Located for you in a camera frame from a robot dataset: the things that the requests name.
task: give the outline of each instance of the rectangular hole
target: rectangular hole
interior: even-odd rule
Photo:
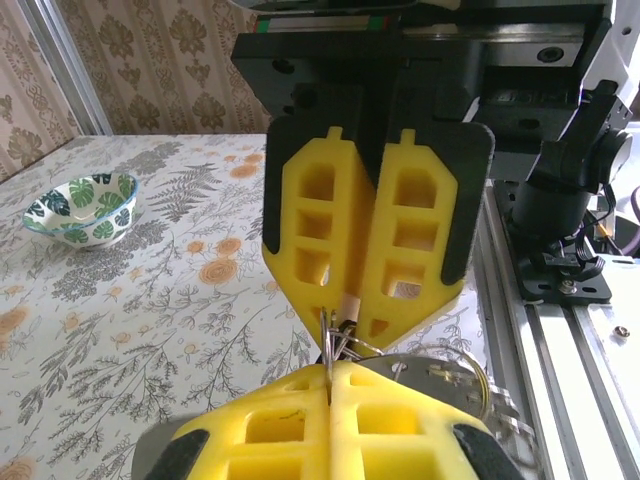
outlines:
[[[436,183],[426,171],[407,168],[398,175],[395,204],[407,207],[434,208],[436,193]]]
[[[331,236],[331,215],[322,212],[298,211],[298,235],[328,240]]]
[[[297,458],[233,458],[227,480],[300,480],[302,460]]]
[[[435,222],[399,218],[393,244],[396,247],[430,252],[435,246],[437,234],[438,224]]]
[[[371,327],[369,328],[369,335],[371,336],[371,338],[375,338],[379,335],[382,335],[388,327],[389,322],[374,318],[371,322]]]
[[[316,163],[307,166],[300,183],[300,196],[313,200],[333,200],[335,171],[333,165]]]
[[[361,435],[419,435],[418,414],[402,405],[360,405],[357,413]]]
[[[301,442],[306,414],[300,409],[256,412],[247,423],[246,443]]]
[[[393,296],[396,298],[418,298],[422,287],[414,283],[398,282]]]
[[[328,252],[298,248],[295,258],[296,278],[304,283],[323,285],[330,258]]]
[[[436,456],[429,450],[362,449],[365,480],[429,479],[445,480]]]
[[[320,323],[320,312],[322,311],[322,308],[320,307],[311,307],[311,315],[313,316],[313,318],[315,318],[318,323]]]
[[[382,293],[389,297],[396,295],[399,283],[410,283],[422,287],[425,267],[423,265],[402,265],[387,262],[382,277]]]

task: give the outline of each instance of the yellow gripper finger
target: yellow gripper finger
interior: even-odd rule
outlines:
[[[331,407],[311,365],[191,420],[147,480],[478,480],[455,430],[480,420],[356,363],[334,373]]]
[[[374,189],[352,141],[332,127],[283,167],[280,249],[265,263],[320,345],[320,310],[360,296]]]
[[[374,192],[341,133],[332,127],[284,165],[280,249],[263,246],[263,256],[318,345],[321,308],[340,311],[348,295],[360,299],[357,338],[386,349],[462,290],[462,280],[441,280],[458,183],[405,130],[399,144],[387,144]],[[399,283],[420,292],[398,298]]]
[[[364,267],[356,336],[380,349],[411,333],[463,286],[440,278],[458,182],[431,148],[414,144],[414,135],[404,130],[400,144],[386,146]],[[399,283],[420,291],[398,298]]]

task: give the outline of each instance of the leaf-patterned bowl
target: leaf-patterned bowl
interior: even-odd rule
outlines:
[[[126,173],[77,178],[41,195],[22,216],[23,225],[74,248],[104,248],[132,224],[138,181]]]

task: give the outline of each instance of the orange flower print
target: orange flower print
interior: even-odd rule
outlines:
[[[132,282],[135,282],[136,279],[140,278],[142,276],[142,274],[144,273],[144,268],[142,267],[136,267],[133,270],[131,270],[129,272],[129,279]]]
[[[225,238],[224,240],[220,240],[216,245],[216,252],[221,257],[228,257],[229,255],[233,255],[242,246],[242,240],[235,237]]]
[[[118,302],[118,295],[120,295],[122,293],[122,288],[120,287],[111,287],[109,290],[107,290],[107,293],[104,294],[105,297],[107,297],[105,299],[105,302],[107,300],[109,300],[109,298],[112,298],[114,302]]]
[[[116,344],[116,350],[118,350],[120,345],[129,343],[129,340],[131,340],[131,334],[126,332],[120,332],[115,337],[111,337],[111,341]]]
[[[191,355],[198,353],[199,351],[200,349],[198,348],[197,344],[187,343],[187,345],[184,347],[184,355],[187,361],[187,365],[191,364]]]
[[[148,333],[151,330],[151,327],[149,325],[142,325],[139,329],[138,329],[138,334],[143,337],[145,333]]]
[[[292,318],[296,318],[296,312],[293,308],[287,305],[287,308],[284,312],[280,312],[278,315],[276,315],[276,318],[280,317],[288,318],[289,320],[291,320]]]
[[[219,258],[207,263],[198,277],[205,285],[222,285],[231,280],[238,271],[238,264],[231,258]]]
[[[71,312],[67,315],[64,321],[64,333],[70,332],[80,324],[80,317],[75,312]]]
[[[22,285],[13,285],[12,287],[5,288],[3,293],[7,296],[7,298],[9,298],[23,291],[24,287]]]
[[[18,328],[25,321],[28,313],[27,307],[16,307],[0,315],[0,336],[7,335]]]
[[[187,245],[187,252],[195,255],[196,253],[202,253],[205,247],[206,244],[204,242],[200,240],[194,240],[193,242],[189,243],[189,245]]]
[[[187,343],[187,345],[184,347],[184,353],[186,353],[187,355],[192,355],[197,352],[198,345],[196,345],[195,343]]]
[[[262,155],[261,153],[252,153],[251,155],[249,155],[244,159],[244,162],[250,163],[250,164],[256,164],[256,163],[260,163],[262,160],[264,160],[264,155]]]
[[[265,291],[267,291],[269,293],[275,293],[278,290],[280,290],[280,286],[278,285],[278,282],[276,282],[275,280],[271,280],[271,281],[265,283],[264,289],[265,289]]]
[[[249,178],[253,177],[258,172],[258,167],[255,165],[251,165],[250,163],[245,163],[244,165],[240,165],[239,167],[231,170],[231,178]]]
[[[33,480],[34,474],[34,462],[30,458],[16,458],[0,467],[0,480]]]

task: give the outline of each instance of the table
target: table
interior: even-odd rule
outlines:
[[[152,425],[315,361],[260,253],[264,143],[80,137],[0,185],[0,480],[129,479]],[[118,244],[72,251],[21,227],[39,193],[113,170],[141,183]],[[396,350],[446,344],[484,364],[473,278]]]

